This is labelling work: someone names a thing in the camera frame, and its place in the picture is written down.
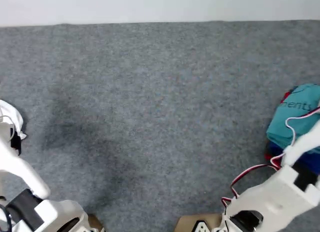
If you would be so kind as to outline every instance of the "blue fabric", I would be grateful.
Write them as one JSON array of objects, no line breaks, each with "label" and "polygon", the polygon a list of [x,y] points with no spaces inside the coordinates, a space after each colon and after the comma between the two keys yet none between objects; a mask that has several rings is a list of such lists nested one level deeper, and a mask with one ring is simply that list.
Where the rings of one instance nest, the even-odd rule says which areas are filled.
[{"label": "blue fabric", "polygon": [[[273,156],[282,154],[283,149],[273,142],[268,145],[268,150]],[[320,154],[319,153],[305,153],[299,159],[301,164],[307,166],[315,174],[320,174]]]}]

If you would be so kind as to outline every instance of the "white plastic part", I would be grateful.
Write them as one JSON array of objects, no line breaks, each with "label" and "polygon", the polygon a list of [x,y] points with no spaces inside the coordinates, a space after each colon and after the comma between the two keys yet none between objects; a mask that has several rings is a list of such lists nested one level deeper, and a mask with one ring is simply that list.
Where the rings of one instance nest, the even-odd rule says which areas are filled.
[{"label": "white plastic part", "polygon": [[288,146],[284,150],[282,165],[292,166],[307,151],[320,146],[320,120],[313,128],[301,136],[293,146]]},{"label": "white plastic part", "polygon": [[7,117],[1,118],[0,122],[6,122],[8,124],[14,123],[16,132],[21,139],[26,138],[26,135],[22,132],[22,125],[24,124],[24,120],[20,112],[9,103],[5,102],[4,100],[0,100],[0,116],[8,116],[11,120]]},{"label": "white plastic part", "polygon": [[199,222],[193,232],[210,232],[205,222]]},{"label": "white plastic part", "polygon": [[22,178],[29,186],[33,194],[46,199],[50,189],[36,171],[23,159],[19,158],[15,151],[9,147],[8,141],[0,137],[0,171],[12,173]]},{"label": "white plastic part", "polygon": [[43,220],[43,224],[35,231],[57,231],[65,223],[74,218],[79,218],[79,222],[69,232],[100,232],[91,228],[88,222],[88,215],[83,208],[75,201],[65,200],[55,202],[51,200],[42,201],[34,209]]},{"label": "white plastic part", "polygon": [[231,201],[222,218],[221,228],[225,228],[227,221],[229,232],[242,232],[230,217],[242,210],[254,210],[263,215],[257,232],[277,232],[296,216],[316,207],[320,202],[320,190],[312,184],[305,191],[300,190],[294,184],[297,176],[293,168],[285,165],[264,183],[247,189],[238,199]]}]

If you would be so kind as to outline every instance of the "cardboard base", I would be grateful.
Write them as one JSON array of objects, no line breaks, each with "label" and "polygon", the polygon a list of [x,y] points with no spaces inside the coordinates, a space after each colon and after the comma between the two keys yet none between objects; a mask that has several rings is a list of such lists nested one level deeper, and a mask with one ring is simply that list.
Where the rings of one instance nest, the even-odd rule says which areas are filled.
[{"label": "cardboard base", "polygon": [[88,214],[88,220],[91,228],[96,228],[99,232],[105,232],[105,228],[95,215]]},{"label": "cardboard base", "polygon": [[198,220],[204,220],[211,230],[220,226],[222,215],[219,213],[210,213],[182,216],[178,220],[174,232],[193,232],[194,225]]}]

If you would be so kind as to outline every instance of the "white wire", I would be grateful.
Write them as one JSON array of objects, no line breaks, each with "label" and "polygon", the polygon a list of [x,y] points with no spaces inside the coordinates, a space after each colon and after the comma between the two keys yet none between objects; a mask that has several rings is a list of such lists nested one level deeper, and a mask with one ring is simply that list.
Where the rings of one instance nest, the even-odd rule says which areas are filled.
[{"label": "white wire", "polygon": [[12,138],[14,137],[14,135],[15,135],[15,130],[16,130],[15,124],[14,124],[14,122],[12,121],[12,119],[11,119],[9,116],[7,116],[7,115],[1,115],[0,118],[8,118],[8,119],[11,121],[11,123],[12,123],[13,132],[12,132],[12,135],[11,135],[9,141],[8,141],[8,142],[10,142],[10,141],[12,140]]},{"label": "white wire", "polygon": [[317,108],[314,109],[312,112],[307,113],[307,114],[305,114],[305,115],[302,115],[301,117],[290,117],[290,118],[287,118],[287,119],[285,120],[285,125],[286,125],[289,129],[291,129],[291,131],[292,131],[291,146],[293,146],[294,143],[296,142],[296,131],[295,131],[294,128],[292,128],[292,127],[288,124],[289,120],[291,120],[291,119],[303,119],[303,118],[308,118],[308,117],[312,116],[313,114],[315,114],[315,113],[317,113],[317,112],[319,112],[319,111],[320,111],[320,107],[317,107]]}]

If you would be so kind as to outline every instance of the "cable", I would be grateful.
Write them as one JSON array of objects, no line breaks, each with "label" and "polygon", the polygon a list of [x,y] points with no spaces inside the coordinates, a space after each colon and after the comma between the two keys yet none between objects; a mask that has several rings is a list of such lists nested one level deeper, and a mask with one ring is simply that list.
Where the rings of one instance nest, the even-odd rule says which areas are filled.
[{"label": "cable", "polygon": [[310,112],[308,112],[308,113],[306,113],[306,114],[304,114],[304,115],[302,115],[302,116],[300,116],[300,117],[290,117],[290,118],[287,118],[286,120],[285,120],[285,125],[289,128],[289,129],[291,129],[291,131],[292,131],[292,141],[291,141],[291,146],[293,146],[294,145],[294,143],[296,142],[296,131],[295,131],[295,129],[294,128],[292,128],[289,124],[288,124],[288,122],[291,120],[291,119],[303,119],[303,118],[308,118],[308,117],[310,117],[310,116],[312,116],[313,114],[315,114],[315,113],[317,113],[317,112],[319,112],[320,111],[320,107],[316,107],[315,109],[313,109],[313,110],[311,110]]},{"label": "cable", "polygon": [[231,200],[232,200],[231,198],[227,198],[227,197],[222,197],[221,198],[221,202],[222,202],[222,204],[224,205],[225,208],[227,208],[227,206],[228,206],[226,201],[231,202]]},{"label": "cable", "polygon": [[227,230],[229,232],[229,226],[227,225],[227,221],[225,220],[224,222],[225,222],[226,228],[227,228]]},{"label": "cable", "polygon": [[[289,121],[292,120],[292,119],[308,118],[308,117],[310,117],[310,116],[312,116],[313,114],[318,113],[318,112],[320,112],[320,106],[319,106],[319,107],[316,107],[315,109],[311,110],[310,112],[308,112],[308,113],[306,113],[306,114],[304,114],[304,115],[301,115],[300,117],[290,117],[290,118],[287,118],[287,119],[285,120],[285,125],[286,125],[286,127],[288,127],[289,129],[291,129],[291,131],[292,131],[292,136],[293,136],[293,137],[292,137],[292,141],[291,141],[291,144],[290,144],[291,146],[293,146],[294,143],[296,142],[296,136],[297,136],[297,135],[296,135],[295,129],[289,125]],[[242,173],[240,173],[240,174],[232,181],[231,186],[230,186],[231,191],[232,191],[232,193],[234,194],[235,198],[237,199],[237,198],[239,197],[239,194],[237,193],[237,191],[234,189],[233,186],[234,186],[240,179],[242,179],[244,176],[246,176],[246,175],[247,175],[248,173],[250,173],[251,171],[256,170],[256,169],[258,169],[258,168],[262,168],[262,167],[271,167],[271,168],[273,168],[275,171],[278,171],[279,169],[281,169],[281,166],[277,165],[277,164],[275,163],[275,160],[282,158],[282,157],[284,156],[284,154],[285,154],[285,153],[282,153],[282,154],[280,154],[280,155],[278,155],[278,156],[275,156],[275,157],[271,158],[271,159],[270,159],[271,165],[270,165],[270,164],[258,164],[258,165],[252,166],[252,167],[250,167],[250,168],[247,168],[245,171],[243,171]],[[231,200],[232,200],[232,199],[227,198],[227,197],[222,197],[222,198],[221,198],[221,202],[223,203],[223,205],[225,206],[225,208],[227,208],[227,206],[228,206],[227,203],[226,203],[226,201],[231,202]]]},{"label": "cable", "polygon": [[250,168],[247,168],[245,171],[243,171],[242,173],[240,173],[237,177],[235,177],[235,179],[232,181],[231,185],[230,185],[230,188],[231,188],[231,191],[233,192],[235,198],[238,198],[239,197],[239,194],[237,193],[237,191],[234,189],[234,185],[240,180],[242,179],[245,175],[247,175],[248,173],[258,169],[258,168],[263,168],[263,167],[270,167],[270,168],[273,168],[275,171],[278,171],[278,168],[274,165],[270,165],[270,164],[258,164],[258,165],[255,165],[255,166],[252,166]]},{"label": "cable", "polygon": [[7,222],[7,225],[8,225],[6,231],[3,231],[0,228],[0,232],[12,232],[12,223],[11,223],[11,218],[10,218],[9,212],[7,211],[6,207],[4,207],[2,204],[0,204],[0,209],[4,212],[5,217],[6,217],[6,222]]}]

